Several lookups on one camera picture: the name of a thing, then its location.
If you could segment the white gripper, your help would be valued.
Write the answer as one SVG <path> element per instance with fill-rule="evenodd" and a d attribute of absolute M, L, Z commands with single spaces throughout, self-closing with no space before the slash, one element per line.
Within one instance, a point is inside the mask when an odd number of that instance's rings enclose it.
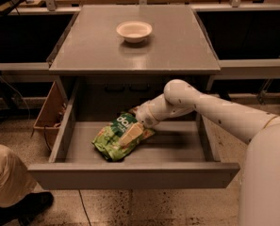
<path fill-rule="evenodd" d="M 153 128 L 161 121 L 162 111 L 161 102 L 157 99 L 132 107 L 129 113 L 136 116 L 138 122 L 133 123 L 120 137 L 119 143 L 126 146 L 143 134 L 143 126 Z"/>

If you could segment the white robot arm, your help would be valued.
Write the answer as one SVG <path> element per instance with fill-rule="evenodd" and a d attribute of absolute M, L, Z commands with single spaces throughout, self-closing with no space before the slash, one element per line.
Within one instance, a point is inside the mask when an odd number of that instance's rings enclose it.
<path fill-rule="evenodd" d="M 239 226 L 280 226 L 280 116 L 203 94 L 183 80 L 136 110 L 120 139 L 138 140 L 146 128 L 196 111 L 248 144 L 239 194 Z"/>

